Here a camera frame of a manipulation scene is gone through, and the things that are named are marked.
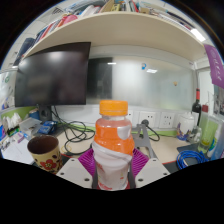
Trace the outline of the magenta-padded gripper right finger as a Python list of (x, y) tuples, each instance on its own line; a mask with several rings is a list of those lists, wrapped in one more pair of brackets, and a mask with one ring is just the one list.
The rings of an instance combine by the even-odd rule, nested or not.
[(146, 186), (169, 174), (170, 172), (157, 158), (149, 158), (140, 150), (133, 150), (133, 157), (128, 175), (131, 189)]

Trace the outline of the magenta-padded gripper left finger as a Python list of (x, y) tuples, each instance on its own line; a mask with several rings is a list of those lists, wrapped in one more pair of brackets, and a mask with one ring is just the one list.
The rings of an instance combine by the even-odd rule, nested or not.
[(94, 151), (89, 149), (79, 158), (70, 158), (58, 171), (57, 176), (81, 187), (96, 189), (98, 179)]

